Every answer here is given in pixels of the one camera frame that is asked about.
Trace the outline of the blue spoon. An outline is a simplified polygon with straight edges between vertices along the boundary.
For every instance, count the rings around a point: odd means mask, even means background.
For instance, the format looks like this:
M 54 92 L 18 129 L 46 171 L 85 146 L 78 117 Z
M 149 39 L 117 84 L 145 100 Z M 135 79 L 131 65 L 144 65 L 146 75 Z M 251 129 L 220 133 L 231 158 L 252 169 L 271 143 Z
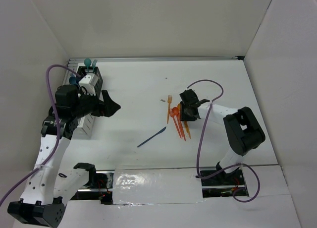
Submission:
M 79 84 L 77 82 L 77 78 L 74 76 L 71 76 L 68 81 L 69 81 L 70 85 L 79 86 Z

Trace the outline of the teal spoon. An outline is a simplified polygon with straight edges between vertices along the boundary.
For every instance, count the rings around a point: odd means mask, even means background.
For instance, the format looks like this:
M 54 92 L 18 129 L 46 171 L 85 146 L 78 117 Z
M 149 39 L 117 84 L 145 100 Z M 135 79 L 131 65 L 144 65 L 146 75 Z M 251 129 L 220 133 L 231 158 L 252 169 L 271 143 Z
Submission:
M 92 61 L 91 61 L 90 58 L 86 58 L 86 59 L 84 60 L 84 65 L 85 65 L 85 67 L 86 67 L 86 69 L 87 69 L 87 73 L 89 73 L 89 68 L 90 68 L 91 64 L 92 64 Z

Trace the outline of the orange fork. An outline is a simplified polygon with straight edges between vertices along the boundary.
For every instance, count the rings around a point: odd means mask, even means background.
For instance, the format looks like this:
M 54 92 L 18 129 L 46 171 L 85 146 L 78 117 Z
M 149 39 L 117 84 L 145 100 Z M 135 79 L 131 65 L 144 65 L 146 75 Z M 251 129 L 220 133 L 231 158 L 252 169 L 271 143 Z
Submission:
M 179 134 L 179 137 L 182 138 L 180 129 L 179 129 L 178 124 L 177 124 L 176 119 L 175 119 L 175 114 L 174 114 L 174 112 L 172 111 L 172 109 L 169 110 L 169 114 L 170 114 L 170 117 L 171 117 L 171 118 L 173 119 L 173 121 L 174 121 L 175 128 L 176 128 L 176 130 L 177 130 L 177 132 L 178 132 L 178 134 Z

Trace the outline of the yellow fork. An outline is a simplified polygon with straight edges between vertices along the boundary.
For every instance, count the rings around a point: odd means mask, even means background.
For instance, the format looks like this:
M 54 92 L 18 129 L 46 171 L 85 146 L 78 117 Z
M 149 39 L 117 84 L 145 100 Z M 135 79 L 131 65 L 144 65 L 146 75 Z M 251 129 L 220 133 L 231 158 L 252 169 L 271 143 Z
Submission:
M 168 98 L 167 98 L 167 103 L 168 103 L 168 110 L 167 110 L 167 123 L 169 123 L 169 117 L 170 117 L 170 106 L 171 106 L 171 103 L 172 103 L 172 96 L 171 96 L 171 95 L 168 95 Z

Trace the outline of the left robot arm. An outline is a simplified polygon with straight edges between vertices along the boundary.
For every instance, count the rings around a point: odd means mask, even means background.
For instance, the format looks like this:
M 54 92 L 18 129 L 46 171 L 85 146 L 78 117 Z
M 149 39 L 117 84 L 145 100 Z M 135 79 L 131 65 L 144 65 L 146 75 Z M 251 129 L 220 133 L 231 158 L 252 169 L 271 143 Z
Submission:
M 98 183 L 93 164 L 77 163 L 69 172 L 60 171 L 64 153 L 78 126 L 86 116 L 113 116 L 121 106 L 107 90 L 102 99 L 88 95 L 78 86 L 63 85 L 55 93 L 55 103 L 44 120 L 40 151 L 27 185 L 18 201 L 10 202 L 7 212 L 22 224 L 56 228 L 61 223 L 68 201 L 78 189 Z

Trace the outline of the blue knife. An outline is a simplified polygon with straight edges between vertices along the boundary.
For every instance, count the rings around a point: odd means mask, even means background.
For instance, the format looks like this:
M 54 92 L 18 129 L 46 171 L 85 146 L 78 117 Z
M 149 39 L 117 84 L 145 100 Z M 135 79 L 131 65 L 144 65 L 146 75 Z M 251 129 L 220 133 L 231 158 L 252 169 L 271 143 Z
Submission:
M 147 142 L 149 142 L 150 140 L 152 140 L 153 138 L 155 138 L 156 136 L 158 136 L 159 134 L 163 133 L 166 130 L 166 126 L 163 127 L 160 131 L 158 131 L 156 134 L 152 135 L 151 137 L 149 137 L 148 139 L 146 139 L 145 141 L 143 141 L 142 143 L 140 143 L 137 148 L 140 148 L 141 146 L 143 146 L 144 144 L 146 144 Z

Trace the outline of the white utensil caddy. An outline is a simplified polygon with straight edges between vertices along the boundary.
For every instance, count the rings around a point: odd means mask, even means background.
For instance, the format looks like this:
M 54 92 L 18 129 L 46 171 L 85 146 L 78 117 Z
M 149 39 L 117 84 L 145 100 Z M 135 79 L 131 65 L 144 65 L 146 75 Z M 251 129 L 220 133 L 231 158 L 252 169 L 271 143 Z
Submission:
M 90 114 L 78 119 L 78 126 L 74 131 L 74 136 L 78 139 L 90 139 L 94 122 L 95 117 Z

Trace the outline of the black utensil caddy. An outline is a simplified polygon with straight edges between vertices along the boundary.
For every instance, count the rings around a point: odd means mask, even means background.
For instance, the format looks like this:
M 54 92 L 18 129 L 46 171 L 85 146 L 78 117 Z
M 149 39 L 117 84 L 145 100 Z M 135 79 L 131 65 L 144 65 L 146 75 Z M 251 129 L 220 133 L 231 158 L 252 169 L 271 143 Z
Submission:
M 77 78 L 77 82 L 79 83 L 79 81 L 86 75 L 88 74 L 87 73 L 87 69 L 85 66 L 79 66 L 77 68 L 77 73 L 80 75 L 79 76 L 75 76 Z M 89 68 L 89 73 L 93 73 L 93 68 L 90 66 Z M 99 98 L 100 97 L 100 94 L 101 94 L 101 90 L 102 90 L 102 86 L 103 86 L 103 79 L 102 79 L 102 76 L 100 74 L 100 71 L 99 71 L 99 68 L 96 67 L 96 75 L 99 77 L 99 80 L 95 86 L 95 89 L 96 89 L 96 97 Z M 82 90 L 82 92 L 85 94 L 85 95 L 88 95 L 87 94 L 87 91 L 84 87 L 80 87 L 80 89 Z

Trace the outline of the white taped paper sheet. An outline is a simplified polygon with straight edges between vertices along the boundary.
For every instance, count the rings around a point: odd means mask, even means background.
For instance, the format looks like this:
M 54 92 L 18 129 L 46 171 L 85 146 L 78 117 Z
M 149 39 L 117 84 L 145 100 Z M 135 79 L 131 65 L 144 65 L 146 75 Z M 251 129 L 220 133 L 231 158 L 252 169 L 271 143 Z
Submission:
M 116 170 L 116 205 L 191 204 L 203 202 L 201 181 L 193 168 Z

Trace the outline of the aluminium frame rail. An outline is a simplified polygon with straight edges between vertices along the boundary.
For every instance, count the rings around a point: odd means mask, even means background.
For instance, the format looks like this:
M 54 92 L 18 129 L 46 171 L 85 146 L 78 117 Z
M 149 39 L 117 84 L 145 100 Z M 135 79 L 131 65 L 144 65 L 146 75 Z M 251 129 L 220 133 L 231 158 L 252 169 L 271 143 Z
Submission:
M 143 61 L 213 61 L 244 60 L 245 56 L 233 57 L 104 57 L 91 58 L 97 62 L 143 62 Z

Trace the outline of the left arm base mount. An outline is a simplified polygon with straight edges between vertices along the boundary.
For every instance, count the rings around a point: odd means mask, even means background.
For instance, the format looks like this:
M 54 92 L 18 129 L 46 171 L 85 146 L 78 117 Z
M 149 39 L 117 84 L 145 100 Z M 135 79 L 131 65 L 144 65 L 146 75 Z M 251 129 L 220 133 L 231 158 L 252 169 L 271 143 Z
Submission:
M 113 204 L 114 171 L 97 171 L 93 185 L 85 185 L 77 190 L 71 201 L 99 201 L 103 205 Z

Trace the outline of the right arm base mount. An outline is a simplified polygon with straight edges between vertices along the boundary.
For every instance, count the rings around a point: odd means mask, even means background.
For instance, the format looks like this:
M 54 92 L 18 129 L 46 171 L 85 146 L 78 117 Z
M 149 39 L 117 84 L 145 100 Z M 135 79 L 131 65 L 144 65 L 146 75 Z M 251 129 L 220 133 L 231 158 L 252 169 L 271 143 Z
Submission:
M 203 198 L 232 197 L 236 190 L 237 197 L 249 196 L 241 169 L 230 174 L 223 172 L 209 179 L 200 179 L 197 175 L 195 177 L 201 181 Z

